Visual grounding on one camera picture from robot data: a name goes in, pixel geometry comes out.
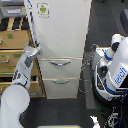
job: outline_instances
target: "dark floor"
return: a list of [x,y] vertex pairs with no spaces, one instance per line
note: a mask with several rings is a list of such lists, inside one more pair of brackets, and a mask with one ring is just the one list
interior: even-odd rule
[[[104,4],[100,2],[101,0],[93,0],[92,2],[85,52],[91,51],[92,44],[103,47],[110,46],[111,37],[115,33],[126,36],[120,23],[120,13],[123,9],[128,8],[128,0],[125,0],[124,3],[121,3],[120,0],[106,0]],[[22,124],[24,128],[45,125],[79,125],[83,128],[92,128],[93,122],[90,116],[95,115],[103,128],[105,119],[100,110],[87,109],[89,105],[86,100],[86,95],[81,92],[78,93],[77,99],[72,100],[31,99]]]

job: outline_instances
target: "white refrigerator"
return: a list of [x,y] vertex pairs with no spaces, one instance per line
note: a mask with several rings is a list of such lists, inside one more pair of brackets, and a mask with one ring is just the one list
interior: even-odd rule
[[24,0],[47,99],[77,98],[91,2]]

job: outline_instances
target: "refrigerator door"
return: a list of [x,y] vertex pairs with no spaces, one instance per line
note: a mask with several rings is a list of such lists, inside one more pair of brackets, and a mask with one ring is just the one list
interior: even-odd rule
[[82,59],[39,60],[42,79],[80,77]]
[[31,0],[25,1],[29,25],[42,52],[38,58],[83,56],[91,0]]

